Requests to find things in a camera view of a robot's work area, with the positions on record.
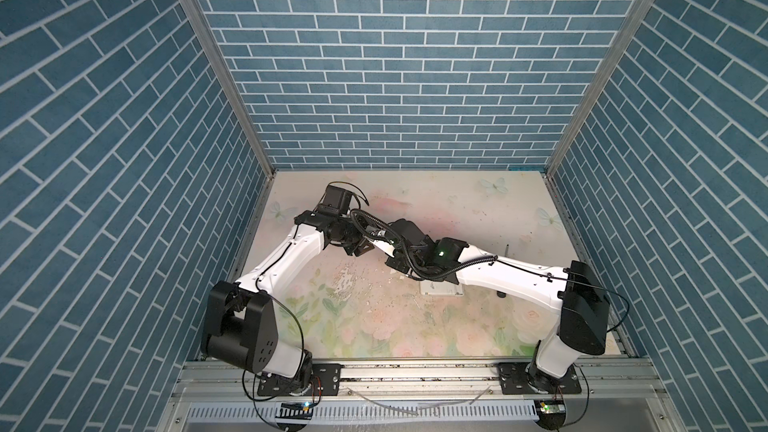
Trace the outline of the white remote control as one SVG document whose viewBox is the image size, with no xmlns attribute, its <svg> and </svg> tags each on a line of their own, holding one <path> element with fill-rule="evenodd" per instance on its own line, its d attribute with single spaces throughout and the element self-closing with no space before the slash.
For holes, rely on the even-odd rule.
<svg viewBox="0 0 768 432">
<path fill-rule="evenodd" d="M 425 296 L 461 297 L 464 295 L 461 284 L 453 284 L 447 281 L 421 281 L 419 287 L 420 293 Z"/>
</svg>

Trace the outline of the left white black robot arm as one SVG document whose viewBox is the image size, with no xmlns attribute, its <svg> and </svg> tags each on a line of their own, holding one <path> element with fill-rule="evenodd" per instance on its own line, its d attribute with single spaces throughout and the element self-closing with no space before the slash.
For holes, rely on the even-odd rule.
<svg viewBox="0 0 768 432">
<path fill-rule="evenodd" d="M 353 256 L 366 251 L 368 242 L 349 216 L 352 202 L 369 203 L 360 188 L 329 183 L 317 205 L 293 219 L 286 238 L 251 272 L 212 288 L 202 327 L 202 354 L 255 375 L 307 386 L 312 356 L 304 345 L 292 346 L 280 338 L 277 296 L 327 247 L 341 247 Z"/>
</svg>

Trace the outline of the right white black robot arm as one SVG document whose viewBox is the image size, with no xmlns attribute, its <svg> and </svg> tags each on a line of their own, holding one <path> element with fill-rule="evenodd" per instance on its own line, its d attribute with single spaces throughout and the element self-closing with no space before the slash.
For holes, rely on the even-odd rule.
<svg viewBox="0 0 768 432">
<path fill-rule="evenodd" d="M 555 324 L 537 343 L 526 370 L 532 384 L 554 385 L 569 375 L 579 357 L 606 351 L 608 291 L 583 262 L 573 261 L 568 267 L 521 262 L 463 240 L 434 240 L 405 219 L 371 229 L 367 235 L 389 256 L 388 266 L 406 275 L 484 287 L 555 313 Z"/>
</svg>

